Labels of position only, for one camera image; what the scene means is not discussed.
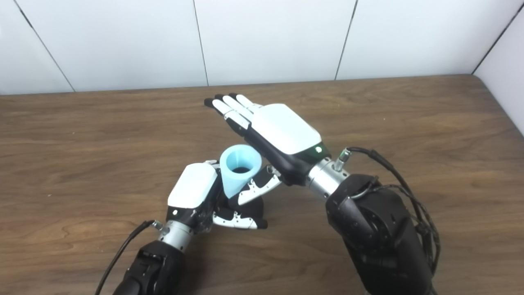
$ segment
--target black hand base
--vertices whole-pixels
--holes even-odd
[[[348,185],[328,198],[330,224],[344,238],[362,283],[371,295],[431,294],[430,265],[400,196],[381,189],[348,199],[367,188],[372,179],[369,175],[352,174]],[[373,234],[364,235],[369,228]]]
[[[184,273],[184,253],[153,241],[138,251],[113,295],[175,294]]]

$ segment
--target fingertip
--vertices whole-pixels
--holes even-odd
[[[214,98],[206,98],[206,99],[204,99],[204,106],[214,109],[215,107],[213,106],[213,100],[214,100]]]

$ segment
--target cable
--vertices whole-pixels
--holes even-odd
[[[129,245],[129,242],[131,242],[132,239],[134,239],[136,236],[138,236],[138,234],[140,234],[144,229],[146,229],[149,226],[151,226],[154,222],[155,222],[154,220],[144,221],[144,222],[142,222],[141,225],[139,225],[137,228],[135,228],[135,230],[133,230],[129,234],[129,237],[127,237],[127,239],[124,241],[124,243],[120,246],[120,249],[116,252],[115,257],[113,258],[113,260],[111,261],[111,263],[109,264],[107,269],[105,270],[104,275],[102,275],[102,278],[100,279],[100,283],[99,283],[99,285],[98,285],[98,287],[97,287],[97,289],[95,291],[95,295],[100,295],[100,292],[102,291],[102,287],[104,286],[104,283],[105,283],[105,280],[107,279],[107,276],[109,276],[109,273],[111,272],[111,270],[115,266],[117,260],[120,258],[120,255],[122,255],[122,253],[126,249],[127,245]]]

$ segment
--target robotic finger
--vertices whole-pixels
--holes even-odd
[[[270,192],[281,183],[280,173],[273,166],[267,165],[229,199],[229,205],[231,208],[238,208]]]

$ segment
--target silver cylindrical connector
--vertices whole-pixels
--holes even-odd
[[[347,149],[342,150],[338,159],[336,159],[335,164],[333,164],[333,170],[340,172],[344,168],[344,164],[350,158],[351,152]]]
[[[324,158],[309,171],[306,178],[305,185],[323,200],[331,196],[349,176],[349,173],[344,169],[335,171],[334,164],[335,161]]]
[[[168,221],[164,228],[168,230],[161,231],[158,240],[185,252],[191,237],[194,235],[194,230],[183,223],[173,220]]]

